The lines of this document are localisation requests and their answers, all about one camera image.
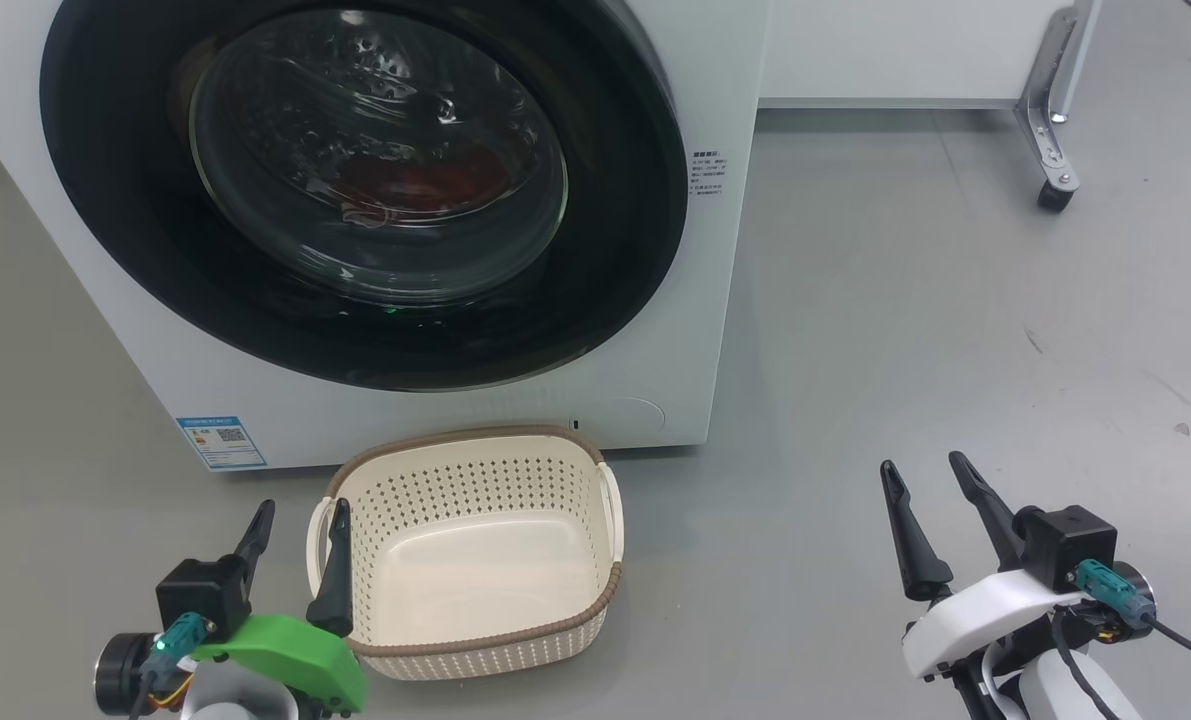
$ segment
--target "white basket handle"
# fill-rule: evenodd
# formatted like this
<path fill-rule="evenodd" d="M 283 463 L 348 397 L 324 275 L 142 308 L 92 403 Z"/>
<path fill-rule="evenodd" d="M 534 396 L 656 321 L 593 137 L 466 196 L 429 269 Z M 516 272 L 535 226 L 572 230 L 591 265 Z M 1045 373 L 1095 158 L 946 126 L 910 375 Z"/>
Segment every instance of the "white basket handle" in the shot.
<path fill-rule="evenodd" d="M 324 497 L 311 512 L 311 525 L 306 528 L 306 580 L 311 583 L 311 594 L 320 594 L 320 578 L 324 577 L 324 547 L 329 509 L 333 507 L 333 497 Z"/>
<path fill-rule="evenodd" d="M 622 547 L 626 543 L 622 530 L 622 493 L 617 489 L 617 478 L 613 477 L 613 470 L 609 468 L 607 462 L 600 462 L 599 469 L 600 475 L 604 477 L 600 495 L 604 496 L 604 516 L 607 518 L 607 537 L 613 543 L 613 562 L 622 562 Z"/>

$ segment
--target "black rubber foot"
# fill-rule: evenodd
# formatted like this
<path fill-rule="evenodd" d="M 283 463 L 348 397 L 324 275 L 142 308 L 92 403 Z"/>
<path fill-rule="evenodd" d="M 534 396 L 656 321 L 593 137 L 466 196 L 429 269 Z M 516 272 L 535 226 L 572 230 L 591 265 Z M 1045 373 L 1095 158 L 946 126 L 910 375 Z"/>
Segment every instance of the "black rubber foot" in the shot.
<path fill-rule="evenodd" d="M 1071 205 L 1071 198 L 1074 196 L 1074 190 L 1058 190 L 1052 182 L 1046 182 L 1045 187 L 1039 188 L 1037 205 L 1040 208 L 1052 209 L 1053 213 L 1061 213 L 1067 205 Z"/>

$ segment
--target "white washing machine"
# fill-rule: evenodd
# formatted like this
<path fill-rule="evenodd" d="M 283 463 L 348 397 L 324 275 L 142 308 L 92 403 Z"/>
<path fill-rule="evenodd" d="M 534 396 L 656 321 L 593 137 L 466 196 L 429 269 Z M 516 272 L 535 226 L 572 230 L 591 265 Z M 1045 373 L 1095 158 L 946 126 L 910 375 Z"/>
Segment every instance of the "white washing machine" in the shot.
<path fill-rule="evenodd" d="M 214 470 L 706 439 L 767 0 L 0 4 L 0 158 Z"/>

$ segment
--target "beige plastic basket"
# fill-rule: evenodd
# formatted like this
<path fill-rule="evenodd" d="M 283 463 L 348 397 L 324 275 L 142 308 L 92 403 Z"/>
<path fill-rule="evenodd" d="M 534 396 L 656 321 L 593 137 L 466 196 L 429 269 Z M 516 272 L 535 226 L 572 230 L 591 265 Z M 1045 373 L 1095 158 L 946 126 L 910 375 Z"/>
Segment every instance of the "beige plastic basket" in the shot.
<path fill-rule="evenodd" d="M 622 501 L 567 428 L 391 443 L 347 462 L 307 533 L 319 591 L 337 497 L 351 501 L 351 651 L 395 680 L 563 660 L 599 634 L 622 576 Z"/>

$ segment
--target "floor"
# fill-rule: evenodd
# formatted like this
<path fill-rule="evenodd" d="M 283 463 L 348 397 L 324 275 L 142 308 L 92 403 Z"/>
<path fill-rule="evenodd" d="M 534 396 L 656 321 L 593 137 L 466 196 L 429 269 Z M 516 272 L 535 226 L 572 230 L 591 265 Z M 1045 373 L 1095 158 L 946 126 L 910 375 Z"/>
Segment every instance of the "floor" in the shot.
<path fill-rule="evenodd" d="M 1120 527 L 1191 632 L 1191 14 L 1104 10 L 1075 117 L 1084 187 L 1039 213 L 1008 115 L 761 117 L 711 442 L 615 456 L 626 575 L 575 660 L 372 678 L 367 716 L 961 716 L 902 669 L 879 462 L 964 587 L 993 569 L 946 455 L 1014 507 Z M 152 586 L 279 512 L 260 612 L 310 600 L 328 469 L 212 477 L 0 167 L 0 716 L 96 715 L 92 659 L 152 630 Z M 1191 656 L 1096 647 L 1143 716 L 1191 716 Z"/>

